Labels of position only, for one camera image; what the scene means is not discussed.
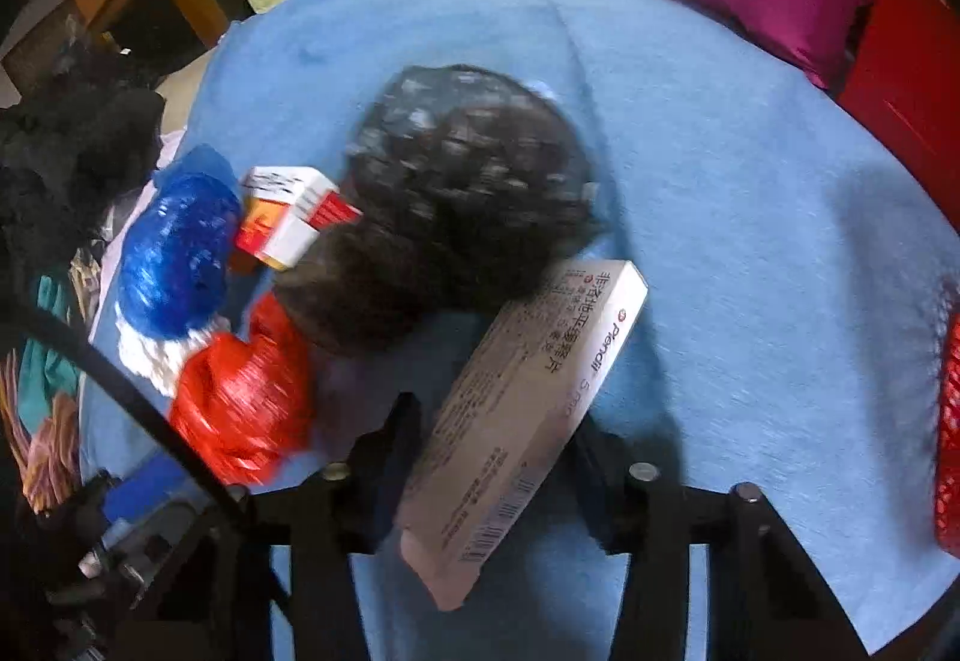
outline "black metal frame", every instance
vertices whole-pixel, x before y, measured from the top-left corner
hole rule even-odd
[[[750,482],[684,487],[589,416],[568,448],[590,534],[630,567],[611,661],[683,661],[689,546],[709,546],[709,661],[869,658],[827,581]]]

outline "blue cloth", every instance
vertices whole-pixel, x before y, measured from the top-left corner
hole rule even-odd
[[[960,239],[800,70],[679,0],[289,0],[229,31],[184,150],[209,143],[237,173],[337,176],[402,68],[456,63],[552,92],[601,172],[611,231],[592,253],[633,260],[650,284],[599,423],[637,455],[679,453],[689,484],[760,484],[870,650],[915,621],[960,571],[931,517]],[[96,344],[117,362],[112,299]],[[390,354],[335,364],[316,447],[273,487],[344,455],[397,391],[435,411],[482,330],[443,316]],[[150,448],[92,384],[80,424],[86,474],[122,474]],[[455,613],[433,608],[395,538],[353,568],[374,659],[599,661],[625,565],[587,536],[556,470]],[[690,658],[703,657],[704,610],[695,583]],[[283,626],[277,643],[289,657]]]

